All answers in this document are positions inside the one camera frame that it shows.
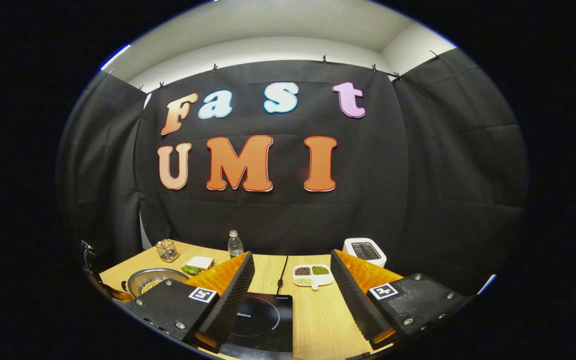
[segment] bread slice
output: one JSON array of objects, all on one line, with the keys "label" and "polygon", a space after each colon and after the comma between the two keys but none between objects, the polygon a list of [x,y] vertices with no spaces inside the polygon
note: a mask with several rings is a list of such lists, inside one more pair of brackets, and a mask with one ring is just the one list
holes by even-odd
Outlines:
[{"label": "bread slice", "polygon": [[206,256],[195,256],[183,264],[185,267],[206,271],[215,266],[215,259]]}]

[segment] cable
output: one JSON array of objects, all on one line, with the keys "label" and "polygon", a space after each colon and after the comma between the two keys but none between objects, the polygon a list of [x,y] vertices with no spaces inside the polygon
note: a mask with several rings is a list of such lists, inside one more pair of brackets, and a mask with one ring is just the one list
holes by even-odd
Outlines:
[{"label": "cable", "polygon": [[281,276],[279,277],[279,281],[277,281],[277,294],[279,295],[279,289],[284,285],[284,271],[286,270],[286,264],[288,264],[288,255],[286,255],[286,261],[283,262],[283,269],[281,269]]}]

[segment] pink letter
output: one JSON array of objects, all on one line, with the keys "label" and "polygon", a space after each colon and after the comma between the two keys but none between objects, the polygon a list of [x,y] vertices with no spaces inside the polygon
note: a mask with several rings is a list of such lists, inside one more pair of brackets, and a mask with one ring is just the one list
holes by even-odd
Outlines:
[{"label": "pink letter", "polygon": [[339,93],[339,106],[344,114],[350,117],[365,116],[366,110],[363,107],[357,107],[355,96],[362,98],[364,93],[361,90],[355,89],[352,82],[342,82],[332,87],[332,91]]}]

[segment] white wall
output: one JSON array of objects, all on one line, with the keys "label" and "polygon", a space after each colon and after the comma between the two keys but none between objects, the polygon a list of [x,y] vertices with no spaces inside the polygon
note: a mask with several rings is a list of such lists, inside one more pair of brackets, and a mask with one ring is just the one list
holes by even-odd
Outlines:
[{"label": "white wall", "polygon": [[295,36],[247,38],[198,48],[164,61],[128,81],[134,87],[143,85],[145,92],[153,91],[160,82],[169,84],[191,75],[237,64],[269,60],[322,60],[353,64],[364,68],[388,68],[382,55],[367,48],[327,39]]},{"label": "white wall", "polygon": [[435,57],[430,50],[441,54],[456,47],[438,33],[413,22],[383,48],[381,55],[388,63],[387,73],[402,75]]}]

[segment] orange soft pad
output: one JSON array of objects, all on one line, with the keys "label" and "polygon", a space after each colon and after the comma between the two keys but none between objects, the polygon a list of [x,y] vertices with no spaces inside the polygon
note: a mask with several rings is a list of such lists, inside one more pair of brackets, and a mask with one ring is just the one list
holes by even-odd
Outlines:
[{"label": "orange soft pad", "polygon": [[242,266],[247,253],[248,252],[244,252],[242,255],[235,256],[226,262],[222,262],[214,268],[207,269],[206,271],[189,278],[183,283],[193,287],[214,290],[220,297],[224,296],[226,288],[231,284],[233,277],[237,274],[240,266]]},{"label": "orange soft pad", "polygon": [[345,267],[348,268],[354,282],[359,285],[359,289],[361,289],[364,294],[368,292],[368,289],[403,279],[403,276],[400,274],[371,264],[359,257],[352,256],[337,249],[334,251],[336,251],[336,254],[343,264],[345,264]]}]

